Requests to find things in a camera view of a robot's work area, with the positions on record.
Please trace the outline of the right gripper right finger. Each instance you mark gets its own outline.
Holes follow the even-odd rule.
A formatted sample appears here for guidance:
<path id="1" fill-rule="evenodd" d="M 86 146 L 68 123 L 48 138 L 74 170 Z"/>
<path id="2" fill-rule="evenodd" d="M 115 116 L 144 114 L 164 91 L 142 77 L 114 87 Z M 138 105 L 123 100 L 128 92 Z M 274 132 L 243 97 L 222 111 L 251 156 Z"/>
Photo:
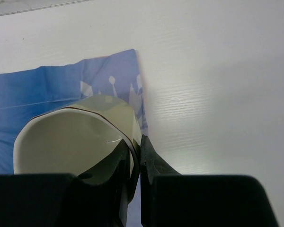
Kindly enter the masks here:
<path id="1" fill-rule="evenodd" d="M 141 221 L 145 227 L 276 227 L 262 184 L 248 175 L 182 175 L 141 142 Z"/>

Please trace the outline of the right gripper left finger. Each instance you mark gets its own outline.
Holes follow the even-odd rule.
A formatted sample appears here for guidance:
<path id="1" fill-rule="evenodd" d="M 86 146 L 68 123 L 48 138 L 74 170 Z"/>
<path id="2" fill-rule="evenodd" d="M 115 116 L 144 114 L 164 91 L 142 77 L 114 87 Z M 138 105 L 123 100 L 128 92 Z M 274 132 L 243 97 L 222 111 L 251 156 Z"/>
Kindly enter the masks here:
<path id="1" fill-rule="evenodd" d="M 0 175 L 0 227 L 124 227 L 129 159 L 121 141 L 78 176 Z"/>

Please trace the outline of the white cup yellow handle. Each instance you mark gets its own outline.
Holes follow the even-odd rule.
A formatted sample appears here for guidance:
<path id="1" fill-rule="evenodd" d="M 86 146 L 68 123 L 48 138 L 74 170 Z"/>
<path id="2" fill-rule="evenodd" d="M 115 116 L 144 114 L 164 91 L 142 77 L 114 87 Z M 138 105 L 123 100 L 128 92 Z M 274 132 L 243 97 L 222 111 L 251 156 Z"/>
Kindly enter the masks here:
<path id="1" fill-rule="evenodd" d="M 141 139 L 138 117 L 127 102 L 115 96 L 90 96 L 30 119 L 14 142 L 13 171 L 80 175 L 123 141 L 130 153 L 128 197 L 132 200 Z"/>

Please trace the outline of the blue princess print cloth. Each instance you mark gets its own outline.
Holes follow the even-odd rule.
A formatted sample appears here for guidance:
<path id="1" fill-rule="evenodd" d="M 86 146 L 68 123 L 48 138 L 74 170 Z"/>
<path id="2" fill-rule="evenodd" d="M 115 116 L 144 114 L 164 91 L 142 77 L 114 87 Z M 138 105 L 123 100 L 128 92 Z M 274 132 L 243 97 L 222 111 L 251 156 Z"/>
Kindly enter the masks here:
<path id="1" fill-rule="evenodd" d="M 30 119 L 95 95 L 127 102 L 138 117 L 141 133 L 147 131 L 143 86 L 133 49 L 71 65 L 0 74 L 0 175 L 18 175 L 13 171 L 14 142 Z"/>

